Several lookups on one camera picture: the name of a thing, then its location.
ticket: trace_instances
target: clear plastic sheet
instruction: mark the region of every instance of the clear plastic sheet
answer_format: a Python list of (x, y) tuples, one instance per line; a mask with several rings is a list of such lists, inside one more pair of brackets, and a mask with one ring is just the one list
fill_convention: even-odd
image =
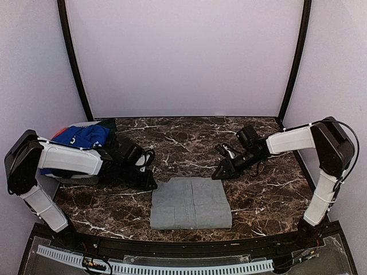
[[(344, 246), (340, 236), (334, 235), (323, 239), (325, 245), (317, 250), (318, 257), (312, 260), (303, 262), (292, 267), (290, 270), (284, 270), (286, 275), (352, 275), (349, 266), (348, 257), (346, 255)], [(27, 275), (82, 275), (85, 272), (82, 269), (74, 268), (60, 262), (45, 258), (36, 254), (38, 245), (49, 245), (50, 240), (35, 237), (32, 247), (30, 249), (28, 260), (24, 274)], [(293, 256), (297, 256), (302, 250), (294, 251)], [(144, 265), (144, 266), (180, 266), (180, 267), (204, 267), (204, 266), (221, 266), (221, 265), (236, 265), (246, 264), (249, 262), (256, 262), (266, 260), (265, 258), (251, 259), (249, 255), (230, 256), (230, 257), (216, 257), (216, 258), (157, 258), (157, 257), (136, 257), (125, 256), (124, 260), (110, 260), (110, 263), (119, 262), (129, 265)], [(272, 275), (274, 272), (258, 273), (262, 275)]]

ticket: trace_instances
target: cable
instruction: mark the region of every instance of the cable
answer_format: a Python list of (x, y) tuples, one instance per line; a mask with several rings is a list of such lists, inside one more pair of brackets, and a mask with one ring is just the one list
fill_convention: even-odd
[(348, 128), (352, 134), (354, 135), (354, 138), (356, 139), (356, 143), (357, 143), (357, 153), (356, 153), (356, 158), (354, 159), (354, 162), (353, 162), (353, 165), (350, 167), (348, 173), (340, 180), (341, 181), (345, 181), (348, 176), (350, 175), (350, 173), (352, 173), (354, 167), (356, 166), (357, 164), (357, 160), (360, 156), (360, 140), (358, 139), (358, 136), (356, 134), (356, 132), (352, 129), (351, 126), (349, 126), (348, 124), (344, 123), (344, 122), (341, 122), (341, 121), (338, 121), (338, 120), (332, 120), (332, 119), (324, 119), (324, 120), (317, 120), (317, 121), (314, 121), (310, 124), (304, 124), (304, 125), (300, 125), (300, 126), (297, 126), (297, 127), (293, 127), (293, 128), (289, 128), (289, 129), (285, 129), (284, 131), (285, 132), (288, 132), (288, 131), (291, 131), (291, 130), (295, 130), (295, 129), (298, 129), (298, 128), (302, 128), (302, 127), (306, 127), (306, 126), (310, 126), (310, 125), (314, 125), (316, 123), (325, 123), (325, 122), (329, 122), (329, 123), (337, 123), (337, 124), (340, 124), (340, 125), (343, 125), (345, 126), (346, 128)]
[(83, 256), (84, 256), (84, 258), (85, 258), (85, 255), (86, 256), (89, 256), (89, 257), (91, 257), (92, 259), (94, 259), (94, 258), (97, 258), (97, 259), (100, 259), (100, 260), (102, 260), (105, 264), (107, 264), (107, 266), (108, 266), (108, 268), (110, 269), (110, 275), (112, 275), (113, 274), (113, 270), (112, 270), (112, 266), (111, 266), (111, 264), (106, 260), (106, 259), (104, 259), (102, 256), (99, 256), (99, 255), (97, 255), (97, 254), (93, 254), (93, 253), (90, 253), (90, 252), (87, 252), (87, 248), (85, 247), (85, 245), (84, 245), (84, 249), (85, 249), (85, 252), (81, 252), (81, 251), (79, 251), (79, 250), (76, 250), (76, 249), (72, 249), (72, 248), (69, 248), (69, 247), (67, 247), (66, 245), (64, 245), (58, 238), (56, 238), (56, 236), (52, 236), (53, 237), (53, 239), (55, 239), (63, 248), (65, 248), (65, 249), (67, 249), (67, 250), (70, 250), (70, 251), (73, 251), (73, 252), (77, 252), (77, 253), (81, 253), (81, 254), (83, 254)]

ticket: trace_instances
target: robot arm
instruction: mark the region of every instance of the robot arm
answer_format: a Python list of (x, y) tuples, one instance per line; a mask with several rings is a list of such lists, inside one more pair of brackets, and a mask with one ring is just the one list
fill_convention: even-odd
[(54, 143), (27, 130), (5, 156), (8, 192), (20, 196), (58, 233), (71, 222), (38, 184), (38, 168), (55, 170), (67, 178), (119, 178), (135, 188), (152, 190), (157, 184), (146, 166), (153, 159), (154, 154), (147, 154), (128, 139), (115, 150), (83, 149)]
[(260, 138), (254, 128), (244, 127), (236, 136), (245, 152), (236, 155), (227, 144), (216, 147), (223, 159), (213, 179), (238, 178), (251, 165), (282, 152), (315, 148), (320, 161), (320, 178), (304, 221), (311, 226), (321, 223), (334, 203), (343, 176), (354, 155), (353, 143), (333, 117), (304, 127)]

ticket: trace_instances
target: marble table surface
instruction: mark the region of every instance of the marble table surface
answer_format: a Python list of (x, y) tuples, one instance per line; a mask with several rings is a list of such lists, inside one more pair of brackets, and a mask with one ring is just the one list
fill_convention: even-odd
[[(273, 118), (170, 117), (117, 119), (117, 136), (154, 149), (151, 165), (157, 182), (175, 176), (210, 177), (221, 156), (214, 147), (226, 142), (243, 151), (235, 133), (252, 124), (261, 136), (278, 131)], [(79, 232), (141, 241), (195, 242), (253, 238), (295, 231), (312, 196), (293, 155), (261, 163), (260, 173), (224, 180), (232, 209), (231, 229), (151, 230), (151, 192), (127, 189), (122, 182), (97, 186), (61, 185), (55, 202)]]

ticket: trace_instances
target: folded gray towel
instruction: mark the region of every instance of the folded gray towel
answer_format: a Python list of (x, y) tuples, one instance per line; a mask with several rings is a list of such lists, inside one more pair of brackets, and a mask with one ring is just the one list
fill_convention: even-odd
[(150, 226), (155, 230), (231, 228), (231, 208), (221, 180), (171, 178), (153, 191)]

